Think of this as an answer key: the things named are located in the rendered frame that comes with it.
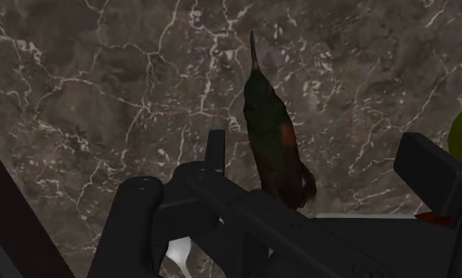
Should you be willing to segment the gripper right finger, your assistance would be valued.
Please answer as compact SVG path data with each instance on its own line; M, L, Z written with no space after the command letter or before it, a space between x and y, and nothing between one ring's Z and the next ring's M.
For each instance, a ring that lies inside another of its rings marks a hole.
M406 132L393 169L433 214L452 220L456 242L447 278L462 278L462 163L421 133Z

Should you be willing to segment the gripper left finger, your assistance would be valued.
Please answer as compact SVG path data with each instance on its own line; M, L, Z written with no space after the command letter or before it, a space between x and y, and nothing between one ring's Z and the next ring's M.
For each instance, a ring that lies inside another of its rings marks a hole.
M225 132L170 182L134 177L117 189L88 278L161 278L171 241L192 239L226 278L385 278L384 266L261 190L223 174Z

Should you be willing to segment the red object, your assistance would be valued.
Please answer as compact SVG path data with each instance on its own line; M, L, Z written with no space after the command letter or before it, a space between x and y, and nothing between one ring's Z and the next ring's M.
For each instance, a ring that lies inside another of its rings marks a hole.
M414 217L418 220L429 221L431 223L440 224L445 227L451 227L453 223L453 219L451 217L439 216L434 212L421 212L415 214Z

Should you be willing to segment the white curved object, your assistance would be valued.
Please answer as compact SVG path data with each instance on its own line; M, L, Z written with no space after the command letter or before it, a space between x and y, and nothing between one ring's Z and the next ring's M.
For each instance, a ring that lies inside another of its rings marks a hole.
M191 251L191 238L184 237L171 240L168 244L166 256L181 270L185 278L193 278L187 266L187 259Z

